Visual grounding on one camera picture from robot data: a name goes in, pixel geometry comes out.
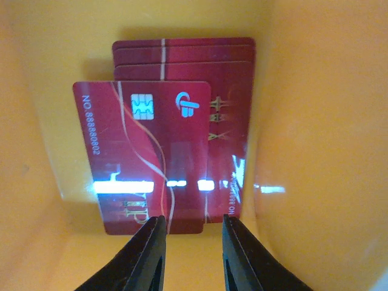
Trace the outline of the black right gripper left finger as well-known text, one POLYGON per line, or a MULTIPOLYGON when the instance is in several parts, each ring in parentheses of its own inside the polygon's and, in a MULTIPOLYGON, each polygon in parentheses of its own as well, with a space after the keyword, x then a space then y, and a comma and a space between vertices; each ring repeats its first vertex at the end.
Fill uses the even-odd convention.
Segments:
POLYGON ((149 218, 114 258, 77 290, 162 290, 166 235, 165 217, 149 218))

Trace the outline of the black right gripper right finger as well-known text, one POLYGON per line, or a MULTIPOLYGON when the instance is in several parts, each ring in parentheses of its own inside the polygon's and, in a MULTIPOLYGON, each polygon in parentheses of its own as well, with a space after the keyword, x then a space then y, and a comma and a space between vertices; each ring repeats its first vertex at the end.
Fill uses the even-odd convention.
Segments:
POLYGON ((311 289, 279 263, 234 216, 223 216, 222 257, 226 290, 311 289))

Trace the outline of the red VIP card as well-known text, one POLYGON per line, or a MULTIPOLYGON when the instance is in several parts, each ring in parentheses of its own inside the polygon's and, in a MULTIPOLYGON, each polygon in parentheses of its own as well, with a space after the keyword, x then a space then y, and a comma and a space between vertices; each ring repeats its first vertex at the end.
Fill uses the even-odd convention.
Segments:
POLYGON ((132 235, 164 216, 169 234, 201 233, 210 85, 82 81, 73 93, 105 231, 132 235))

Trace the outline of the red card in bin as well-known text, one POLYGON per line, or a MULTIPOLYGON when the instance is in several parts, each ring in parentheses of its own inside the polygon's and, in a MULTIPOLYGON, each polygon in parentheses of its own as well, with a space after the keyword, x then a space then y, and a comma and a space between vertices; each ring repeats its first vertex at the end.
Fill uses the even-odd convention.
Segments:
POLYGON ((215 189, 205 197, 207 223, 239 216, 255 70, 252 38, 173 38, 116 41, 116 80, 205 81, 208 103, 208 178, 215 189))

